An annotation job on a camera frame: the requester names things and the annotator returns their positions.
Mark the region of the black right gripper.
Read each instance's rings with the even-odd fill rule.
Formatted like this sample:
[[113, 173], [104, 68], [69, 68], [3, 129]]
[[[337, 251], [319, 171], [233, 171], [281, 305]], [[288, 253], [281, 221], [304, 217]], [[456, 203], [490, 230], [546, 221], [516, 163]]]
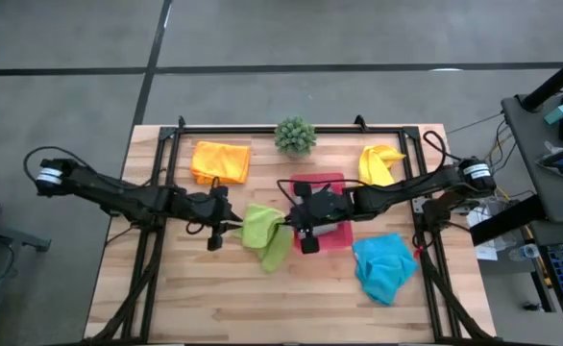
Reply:
[[[312, 192], [311, 186], [310, 182], [294, 184], [293, 216], [285, 217], [286, 225], [302, 232], [305, 229], [311, 230], [314, 226], [336, 224], [349, 219], [352, 207], [343, 194], [329, 191], [330, 184], [315, 193]], [[319, 241], [315, 236], [299, 239], [299, 243], [303, 254], [320, 251]]]

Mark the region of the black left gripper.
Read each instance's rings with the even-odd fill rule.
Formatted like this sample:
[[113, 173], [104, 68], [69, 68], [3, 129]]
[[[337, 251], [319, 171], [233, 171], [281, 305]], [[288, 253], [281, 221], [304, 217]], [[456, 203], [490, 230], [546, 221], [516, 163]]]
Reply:
[[242, 228], [242, 224], [234, 224], [237, 215], [232, 211], [228, 201], [229, 189], [219, 185], [212, 187], [209, 194], [202, 199], [197, 199], [192, 207], [193, 217], [188, 221], [185, 230], [189, 235], [196, 235], [205, 227], [211, 228], [207, 249], [216, 251], [222, 248], [223, 234], [228, 230]]

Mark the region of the green microfiber towel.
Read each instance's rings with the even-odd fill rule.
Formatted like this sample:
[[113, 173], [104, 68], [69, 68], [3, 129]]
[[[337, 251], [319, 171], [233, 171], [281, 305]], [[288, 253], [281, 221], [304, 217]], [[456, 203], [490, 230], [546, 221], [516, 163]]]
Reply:
[[250, 204], [245, 210], [242, 226], [233, 231], [241, 245], [253, 251], [263, 272], [276, 272], [288, 257], [293, 230], [284, 225], [285, 215], [275, 208]]

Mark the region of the pink plastic bin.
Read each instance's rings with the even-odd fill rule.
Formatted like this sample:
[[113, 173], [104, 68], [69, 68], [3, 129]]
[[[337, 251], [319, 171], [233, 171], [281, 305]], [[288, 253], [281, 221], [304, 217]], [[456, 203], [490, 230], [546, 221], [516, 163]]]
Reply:
[[[313, 174], [297, 174], [291, 177], [295, 181], [313, 182], [311, 190], [313, 193], [321, 190], [330, 181], [329, 191], [335, 194], [341, 194], [342, 189], [346, 186], [343, 182], [344, 175], [342, 173], [313, 173]], [[337, 229], [334, 232], [317, 236], [321, 251], [341, 250], [350, 247], [354, 242], [354, 234], [352, 225], [349, 221], [336, 223]]]

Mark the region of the orange microfiber towel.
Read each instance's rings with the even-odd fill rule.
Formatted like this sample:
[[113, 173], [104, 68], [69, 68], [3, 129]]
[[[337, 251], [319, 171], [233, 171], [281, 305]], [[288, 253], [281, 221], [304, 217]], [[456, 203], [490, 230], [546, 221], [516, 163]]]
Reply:
[[210, 141], [199, 141], [194, 149], [190, 171], [200, 185], [218, 178], [223, 184], [244, 184], [249, 172], [251, 149]]

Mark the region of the yellow microfiber towel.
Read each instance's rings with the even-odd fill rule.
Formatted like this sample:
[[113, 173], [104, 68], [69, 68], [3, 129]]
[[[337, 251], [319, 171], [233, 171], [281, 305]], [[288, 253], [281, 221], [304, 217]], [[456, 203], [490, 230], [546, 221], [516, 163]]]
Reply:
[[359, 179], [368, 185], [393, 185], [391, 167], [402, 161], [405, 155], [389, 145], [366, 146], [359, 158]]

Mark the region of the blue microfiber towel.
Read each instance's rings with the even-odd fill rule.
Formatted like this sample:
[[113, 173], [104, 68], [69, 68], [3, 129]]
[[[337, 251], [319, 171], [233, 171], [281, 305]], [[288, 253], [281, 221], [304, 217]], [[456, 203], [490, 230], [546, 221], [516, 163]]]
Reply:
[[403, 239], [396, 233], [368, 237], [352, 245], [355, 276], [367, 297], [391, 306], [398, 290], [418, 269]]

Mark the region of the small potted green plant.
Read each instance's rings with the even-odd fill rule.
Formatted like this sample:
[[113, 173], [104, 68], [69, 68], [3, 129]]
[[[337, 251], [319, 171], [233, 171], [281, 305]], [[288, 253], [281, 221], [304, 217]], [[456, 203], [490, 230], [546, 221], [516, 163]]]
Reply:
[[316, 145], [315, 127], [300, 116], [285, 118], [274, 131], [274, 144], [281, 154], [304, 157]]

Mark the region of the white paper sheet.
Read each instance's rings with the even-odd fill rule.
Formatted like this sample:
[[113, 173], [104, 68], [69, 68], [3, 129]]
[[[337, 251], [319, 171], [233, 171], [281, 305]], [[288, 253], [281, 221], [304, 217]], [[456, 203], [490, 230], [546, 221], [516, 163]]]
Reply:
[[[474, 227], [478, 223], [489, 219], [492, 216], [487, 206], [482, 205], [472, 209], [466, 216], [466, 221], [469, 227]], [[476, 255], [478, 260], [497, 261], [497, 253], [502, 248], [501, 239], [499, 237], [493, 238], [487, 242], [475, 246]]]

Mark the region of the black desk crossbar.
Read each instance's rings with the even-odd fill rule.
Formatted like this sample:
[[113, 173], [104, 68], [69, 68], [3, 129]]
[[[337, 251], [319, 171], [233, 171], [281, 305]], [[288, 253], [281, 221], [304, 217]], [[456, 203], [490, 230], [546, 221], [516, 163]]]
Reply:
[[546, 218], [540, 198], [534, 195], [472, 226], [470, 234], [473, 244], [478, 246], [532, 221]]

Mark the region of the grey metal stand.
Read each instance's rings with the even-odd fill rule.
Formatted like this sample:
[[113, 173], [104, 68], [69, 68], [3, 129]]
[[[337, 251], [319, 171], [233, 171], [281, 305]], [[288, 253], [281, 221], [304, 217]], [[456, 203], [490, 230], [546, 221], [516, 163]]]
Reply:
[[0, 224], [0, 237], [12, 240], [21, 245], [29, 245], [35, 248], [38, 252], [46, 252], [50, 248], [51, 240], [43, 239], [36, 235], [31, 235], [26, 232], [19, 231], [8, 226]]

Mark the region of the clear plastic bottle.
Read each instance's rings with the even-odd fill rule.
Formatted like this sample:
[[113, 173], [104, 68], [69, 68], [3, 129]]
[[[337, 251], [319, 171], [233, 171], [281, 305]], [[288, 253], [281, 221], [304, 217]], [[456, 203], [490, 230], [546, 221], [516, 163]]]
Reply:
[[512, 261], [532, 260], [540, 256], [540, 251], [536, 244], [529, 243], [512, 249], [508, 256]]

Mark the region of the grey side desk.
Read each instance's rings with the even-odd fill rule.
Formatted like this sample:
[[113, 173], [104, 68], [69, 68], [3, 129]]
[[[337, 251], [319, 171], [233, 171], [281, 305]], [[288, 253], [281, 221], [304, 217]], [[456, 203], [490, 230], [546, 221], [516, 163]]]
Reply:
[[555, 96], [543, 103], [537, 111], [526, 111], [516, 97], [501, 101], [504, 118], [516, 139], [547, 218], [552, 222], [563, 223], [563, 176], [537, 163], [547, 154], [546, 141], [553, 146], [563, 147], [558, 127], [549, 125], [544, 120], [560, 103], [561, 96]]

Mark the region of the black slanted pole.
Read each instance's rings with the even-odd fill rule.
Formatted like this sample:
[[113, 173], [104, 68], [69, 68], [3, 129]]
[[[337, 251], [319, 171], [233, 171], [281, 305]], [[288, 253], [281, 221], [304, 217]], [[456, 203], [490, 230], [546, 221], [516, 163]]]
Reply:
[[535, 111], [563, 87], [563, 67], [521, 100], [526, 111]]

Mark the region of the black aluminium table frame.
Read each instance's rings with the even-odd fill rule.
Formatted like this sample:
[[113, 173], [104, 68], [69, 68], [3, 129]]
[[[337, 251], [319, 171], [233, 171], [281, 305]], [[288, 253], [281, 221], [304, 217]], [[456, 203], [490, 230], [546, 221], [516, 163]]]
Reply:
[[[141, 183], [156, 161], [173, 162], [176, 183], [194, 189], [189, 167], [199, 141], [244, 145], [251, 150], [251, 162], [247, 181], [230, 189], [234, 211], [242, 213], [253, 203], [287, 210], [277, 180], [318, 173], [353, 180], [362, 150], [380, 144], [404, 153], [404, 160], [391, 169], [402, 180], [438, 165], [444, 134], [439, 124], [324, 125], [312, 153], [294, 159], [277, 150], [273, 132], [265, 125], [186, 126], [173, 139], [163, 126], [139, 126], [132, 134], [124, 176]], [[111, 222], [109, 234], [112, 243], [104, 251], [86, 322], [86, 346], [430, 343], [437, 334], [463, 334], [440, 292], [421, 273], [399, 290], [392, 306], [384, 307], [363, 293], [350, 249], [315, 255], [293, 250], [277, 272], [265, 274], [257, 256], [232, 234], [211, 252], [209, 230], [189, 235], [184, 222], [171, 220], [154, 284], [116, 335], [102, 336], [126, 298], [133, 274], [157, 243], [154, 235], [141, 235], [120, 218]]]

